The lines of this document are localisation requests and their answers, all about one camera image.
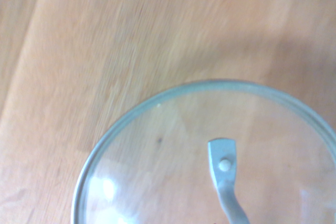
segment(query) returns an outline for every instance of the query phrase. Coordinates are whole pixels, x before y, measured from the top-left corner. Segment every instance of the wooden table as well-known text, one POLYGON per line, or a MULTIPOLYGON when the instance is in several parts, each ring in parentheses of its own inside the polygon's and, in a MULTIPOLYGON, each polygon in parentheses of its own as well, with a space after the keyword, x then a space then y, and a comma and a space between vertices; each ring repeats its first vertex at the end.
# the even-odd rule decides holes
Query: wooden table
POLYGON ((286 91, 336 128, 336 0, 1 0, 0 222, 69 223, 81 168, 146 98, 286 91))

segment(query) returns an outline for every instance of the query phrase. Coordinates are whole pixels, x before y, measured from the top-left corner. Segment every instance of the transparent glass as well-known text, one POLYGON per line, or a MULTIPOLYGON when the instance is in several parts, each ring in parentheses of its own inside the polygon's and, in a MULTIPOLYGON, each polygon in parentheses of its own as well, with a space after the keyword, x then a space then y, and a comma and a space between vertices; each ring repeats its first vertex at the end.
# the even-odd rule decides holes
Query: transparent glass
POLYGON ((177 87, 117 121, 82 170, 73 223, 228 223, 208 163, 219 137, 236 140, 251 224, 336 223, 333 130, 293 97, 237 81, 177 87))

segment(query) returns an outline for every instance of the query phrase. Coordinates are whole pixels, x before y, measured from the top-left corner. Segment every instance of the dark spot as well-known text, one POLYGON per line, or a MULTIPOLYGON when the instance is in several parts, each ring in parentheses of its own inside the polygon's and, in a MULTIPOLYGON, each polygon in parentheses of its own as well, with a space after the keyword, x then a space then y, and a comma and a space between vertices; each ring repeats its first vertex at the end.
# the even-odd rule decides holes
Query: dark spot
POLYGON ((27 193, 27 189, 21 189, 19 190, 17 193, 8 196, 7 198, 5 198, 0 205, 5 204, 5 203, 10 203, 10 202, 17 202, 23 199, 23 197, 26 195, 27 193))

